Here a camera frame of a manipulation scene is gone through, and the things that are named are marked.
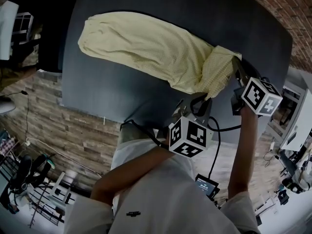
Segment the brick wall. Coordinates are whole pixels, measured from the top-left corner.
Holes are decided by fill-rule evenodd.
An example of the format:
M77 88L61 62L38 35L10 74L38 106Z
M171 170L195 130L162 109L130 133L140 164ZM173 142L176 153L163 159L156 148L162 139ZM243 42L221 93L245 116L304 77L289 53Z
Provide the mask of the brick wall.
M312 73L312 0L256 0L293 39L291 66Z

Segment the yellow towel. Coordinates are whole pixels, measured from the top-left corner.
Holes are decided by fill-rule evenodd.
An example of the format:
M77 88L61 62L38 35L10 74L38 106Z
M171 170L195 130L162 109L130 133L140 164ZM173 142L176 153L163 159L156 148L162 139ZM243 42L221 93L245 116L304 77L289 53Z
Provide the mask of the yellow towel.
M188 94L206 92L207 98L227 85L233 56L241 58L171 23L133 12L90 17L78 45L89 56L167 80L172 88Z

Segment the desk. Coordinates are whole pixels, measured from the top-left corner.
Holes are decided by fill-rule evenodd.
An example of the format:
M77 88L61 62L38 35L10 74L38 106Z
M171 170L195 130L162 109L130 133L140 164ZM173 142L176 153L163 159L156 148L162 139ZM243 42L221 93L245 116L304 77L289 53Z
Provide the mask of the desk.
M287 89L299 96L299 99L285 93L284 96L297 103L293 116L286 129L275 121L268 124L267 130L285 150L300 151L312 128L312 94L310 90L302 89L289 81L285 82Z
M123 122L161 127L187 94L138 70L83 54L78 39L88 17L112 11L145 13L185 28L212 45L242 53L262 76L282 90L292 50L292 38L254 0L76 0L64 47L62 96L66 107ZM233 116L229 85L213 99L211 116L220 128L240 124ZM269 117L259 119L259 136ZM238 143L239 130L221 133L221 140Z

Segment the dark gray table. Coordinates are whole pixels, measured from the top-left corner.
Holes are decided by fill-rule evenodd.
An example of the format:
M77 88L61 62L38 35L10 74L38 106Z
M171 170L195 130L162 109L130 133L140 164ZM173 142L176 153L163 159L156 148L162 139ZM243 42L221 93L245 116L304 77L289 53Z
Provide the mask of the dark gray table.
M83 54L77 45L88 17L112 11L135 11L185 28L212 45L242 53L262 76L281 91L288 70L292 38L254 0L77 0L67 33L63 58L63 103L93 115L160 127L186 94L165 81L135 69ZM211 116L221 128L240 124L230 98L230 84L213 99ZM268 117L259 119L259 135ZM224 132L222 141L238 143L239 130Z

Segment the metal rack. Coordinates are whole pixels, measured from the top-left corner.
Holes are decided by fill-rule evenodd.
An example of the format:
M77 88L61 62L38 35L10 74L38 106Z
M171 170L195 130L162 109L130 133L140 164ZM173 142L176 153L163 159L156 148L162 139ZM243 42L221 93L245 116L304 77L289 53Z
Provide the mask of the metal rack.
M0 162L0 174L2 174L8 182L10 181L11 177L14 176L14 174L18 171L19 168L19 162L15 159L14 155L11 156L6 156ZM48 182L43 182L38 187L36 187L32 193L29 194L32 199L31 207L35 210L31 222L28 225L29 228L31 228L35 223L36 213L39 213L56 226L58 226L60 222L64 223L65 212L60 212L60 210L52 203L49 204L50 200L48 198L48 195L50 194L50 190L53 188L51 182L53 183L55 181L53 181L52 179L48 179ZM53 197L62 200L61 197L64 198L65 194L60 191L58 192L58 196L59 197L56 197L54 195ZM65 203L68 204L70 200L75 200L74 198L72 198L71 193L67 195Z

